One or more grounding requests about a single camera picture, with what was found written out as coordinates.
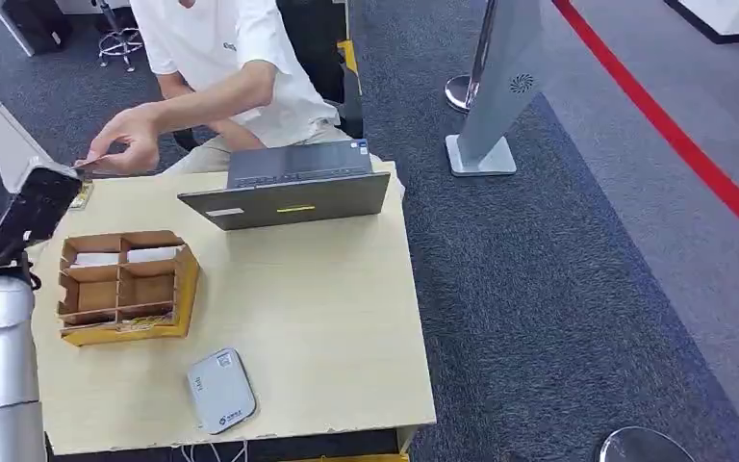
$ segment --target cable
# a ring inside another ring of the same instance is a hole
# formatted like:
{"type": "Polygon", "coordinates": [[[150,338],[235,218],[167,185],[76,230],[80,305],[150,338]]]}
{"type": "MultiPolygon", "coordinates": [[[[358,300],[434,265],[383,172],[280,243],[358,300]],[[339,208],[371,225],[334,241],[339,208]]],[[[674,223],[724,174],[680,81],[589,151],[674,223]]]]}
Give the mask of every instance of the cable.
{"type": "Polygon", "coordinates": [[[231,459],[231,462],[237,462],[237,460],[242,457],[242,454],[244,454],[244,462],[247,462],[247,440],[242,441],[242,449],[240,449],[240,452],[237,454],[236,457],[231,459]]]}
{"type": "MultiPolygon", "coordinates": [[[[180,447],[180,453],[183,454],[183,459],[185,459],[186,462],[196,462],[196,460],[193,458],[193,449],[195,448],[195,445],[189,445],[189,453],[186,454],[186,447],[181,446],[180,447]]],[[[214,452],[214,457],[217,459],[217,462],[222,462],[221,457],[219,457],[219,452],[217,451],[217,447],[214,446],[214,443],[209,443],[208,446],[211,447],[211,450],[214,452]]],[[[247,440],[242,441],[242,449],[240,449],[239,453],[236,457],[231,459],[231,462],[237,462],[240,457],[244,454],[244,462],[247,462],[247,440]]]]}

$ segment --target laptop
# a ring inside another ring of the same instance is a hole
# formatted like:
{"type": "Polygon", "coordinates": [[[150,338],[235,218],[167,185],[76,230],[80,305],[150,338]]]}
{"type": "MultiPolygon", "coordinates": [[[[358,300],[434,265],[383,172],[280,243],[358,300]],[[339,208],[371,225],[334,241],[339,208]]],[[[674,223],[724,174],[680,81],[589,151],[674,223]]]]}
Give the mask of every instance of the laptop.
{"type": "Polygon", "coordinates": [[[378,214],[390,176],[366,141],[336,141],[234,153],[225,190],[177,197],[229,231],[378,214]]]}

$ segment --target chair base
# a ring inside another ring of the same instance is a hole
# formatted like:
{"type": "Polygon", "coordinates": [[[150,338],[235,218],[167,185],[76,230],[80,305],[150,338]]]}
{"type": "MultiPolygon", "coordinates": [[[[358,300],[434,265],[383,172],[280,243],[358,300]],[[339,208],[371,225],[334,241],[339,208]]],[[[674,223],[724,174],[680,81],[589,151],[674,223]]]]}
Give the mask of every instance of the chair base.
{"type": "Polygon", "coordinates": [[[140,38],[140,30],[129,27],[119,31],[110,32],[103,36],[97,47],[100,50],[97,54],[97,58],[100,60],[101,67],[109,65],[106,57],[119,56],[123,58],[123,62],[126,63],[126,71],[134,72],[135,67],[129,61],[129,55],[143,47],[143,43],[140,38]]]}

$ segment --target red line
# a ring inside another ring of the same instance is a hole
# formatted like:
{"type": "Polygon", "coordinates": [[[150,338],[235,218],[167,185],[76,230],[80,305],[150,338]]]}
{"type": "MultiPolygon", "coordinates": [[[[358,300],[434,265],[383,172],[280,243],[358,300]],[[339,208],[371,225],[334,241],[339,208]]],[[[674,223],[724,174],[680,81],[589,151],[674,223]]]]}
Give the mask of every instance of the red line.
{"type": "Polygon", "coordinates": [[[684,133],[664,109],[650,96],[633,74],[604,44],[585,19],[571,5],[570,0],[553,0],[559,12],[565,16],[573,30],[591,49],[605,70],[613,76],[624,93],[647,117],[658,133],[673,147],[681,159],[703,180],[715,195],[739,218],[739,187],[716,166],[701,148],[684,133]]]}

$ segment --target light wood desk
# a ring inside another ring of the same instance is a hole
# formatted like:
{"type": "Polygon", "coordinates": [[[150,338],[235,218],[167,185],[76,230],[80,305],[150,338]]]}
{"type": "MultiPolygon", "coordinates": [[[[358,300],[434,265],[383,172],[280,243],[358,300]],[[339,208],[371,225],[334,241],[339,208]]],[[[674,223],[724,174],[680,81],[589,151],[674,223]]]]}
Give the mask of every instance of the light wood desk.
{"type": "Polygon", "coordinates": [[[379,428],[397,428],[406,449],[414,429],[435,422],[395,179],[378,216],[230,233],[176,198],[223,187],[224,173],[95,183],[86,210],[66,215],[35,267],[43,420],[56,454],[379,428]],[[63,239],[158,229],[199,260],[189,337],[82,348],[61,340],[63,239]],[[229,346],[258,410],[211,436],[197,428],[185,372],[229,346]]]}

